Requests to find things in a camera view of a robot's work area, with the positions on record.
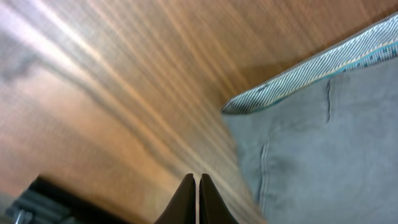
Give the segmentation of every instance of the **wooden surface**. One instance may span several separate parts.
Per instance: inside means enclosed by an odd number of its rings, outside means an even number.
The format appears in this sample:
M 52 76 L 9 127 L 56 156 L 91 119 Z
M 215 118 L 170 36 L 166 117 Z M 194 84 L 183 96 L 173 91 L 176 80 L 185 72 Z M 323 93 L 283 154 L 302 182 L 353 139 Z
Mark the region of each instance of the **wooden surface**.
M 153 222 L 209 173 L 263 223 L 220 108 L 398 9 L 398 0 L 0 1 L 0 192 L 38 174 Z

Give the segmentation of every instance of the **dark wood stain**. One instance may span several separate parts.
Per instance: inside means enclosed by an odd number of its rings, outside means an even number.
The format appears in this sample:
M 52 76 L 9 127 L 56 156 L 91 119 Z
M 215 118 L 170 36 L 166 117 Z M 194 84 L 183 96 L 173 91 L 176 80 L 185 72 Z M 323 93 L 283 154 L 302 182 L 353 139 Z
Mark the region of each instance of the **dark wood stain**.
M 186 173 L 264 223 L 221 106 L 398 0 L 0 1 L 0 192 L 39 174 L 138 223 Z

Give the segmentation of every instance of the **black object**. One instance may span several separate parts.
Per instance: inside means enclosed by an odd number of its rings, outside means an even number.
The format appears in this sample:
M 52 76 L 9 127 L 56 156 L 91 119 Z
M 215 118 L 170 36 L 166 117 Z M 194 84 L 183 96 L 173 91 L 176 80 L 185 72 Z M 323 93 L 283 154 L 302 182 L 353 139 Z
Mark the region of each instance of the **black object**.
M 199 186 L 201 224 L 236 224 L 208 174 Z M 194 224 L 195 179 L 187 174 L 155 224 Z M 127 224 L 120 218 L 37 178 L 7 209 L 15 224 Z

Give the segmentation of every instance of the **denim fabric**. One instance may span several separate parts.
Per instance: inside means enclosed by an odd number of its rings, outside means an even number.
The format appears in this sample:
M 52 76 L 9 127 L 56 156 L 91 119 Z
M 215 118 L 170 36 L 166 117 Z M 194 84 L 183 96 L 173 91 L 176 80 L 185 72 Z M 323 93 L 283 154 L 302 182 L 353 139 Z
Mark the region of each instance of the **denim fabric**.
M 270 224 L 398 223 L 398 58 L 223 117 Z

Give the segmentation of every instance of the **wood grain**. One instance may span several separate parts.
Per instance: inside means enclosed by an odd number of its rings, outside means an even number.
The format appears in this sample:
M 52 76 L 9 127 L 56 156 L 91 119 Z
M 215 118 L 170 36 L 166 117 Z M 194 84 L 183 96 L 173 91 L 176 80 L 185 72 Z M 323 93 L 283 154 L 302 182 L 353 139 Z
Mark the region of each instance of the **wood grain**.
M 209 173 L 264 223 L 220 108 L 398 0 L 0 1 L 0 191 L 39 174 L 136 223 Z

